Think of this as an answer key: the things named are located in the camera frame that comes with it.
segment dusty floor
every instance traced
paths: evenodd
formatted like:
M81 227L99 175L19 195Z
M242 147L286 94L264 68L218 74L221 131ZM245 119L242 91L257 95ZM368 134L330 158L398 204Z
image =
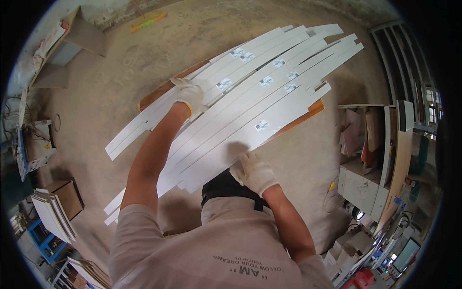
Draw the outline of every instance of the dusty floor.
M273 28L338 23L345 35L356 33L365 49L326 78L332 90L323 97L323 112L256 150L307 223L317 252L328 250L350 221L343 209L328 214L325 208L342 160L336 106L388 103L382 67L366 28L300 2L186 0L163 10L167 18L134 34L130 23L108 32L106 58L80 52L68 64L69 88L44 92L43 114L59 114L61 129L53 135L58 153L40 171L45 184L76 179L85 210L72 221L79 235L75 247L107 270L116 224L104 224L103 208L125 187L147 133L114 161L104 148L138 114L144 96L191 65ZM177 188L162 196L161 228L177 233L199 226L200 201L199 191L188 194ZM335 207L335 202L327 206Z

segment white work glove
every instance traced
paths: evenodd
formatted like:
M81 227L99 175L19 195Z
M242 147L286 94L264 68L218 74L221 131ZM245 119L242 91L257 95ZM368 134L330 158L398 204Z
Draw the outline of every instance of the white work glove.
M274 179L273 170L260 161L254 153L239 154L239 159L243 171L237 172L238 177L246 187L257 193L260 198L263 198L262 194L267 188L279 184Z
M204 92L199 85L195 85L192 81L184 78L170 78L170 81L180 89L177 101L186 103L191 110L189 118L196 113L207 111L208 107L202 104Z

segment stack of white boards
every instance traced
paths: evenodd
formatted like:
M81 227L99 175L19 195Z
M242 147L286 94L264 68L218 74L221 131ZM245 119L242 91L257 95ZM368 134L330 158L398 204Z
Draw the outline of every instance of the stack of white boards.
M279 129L307 113L330 90L322 80L358 53L355 34L338 24L276 28L210 60L186 78L204 92L209 110L186 122L173 141L162 170L160 197L177 186L193 192L236 162L241 147L251 151ZM106 147L112 160L146 130L153 130L178 99L172 88L135 117ZM117 222L123 194L104 209Z
M46 189L35 189L31 195L35 210L47 230L66 243L77 236L56 194Z
M90 283L95 289L111 289L109 277L92 261L85 259L74 260L71 257L67 258L74 269L82 275L82 277Z

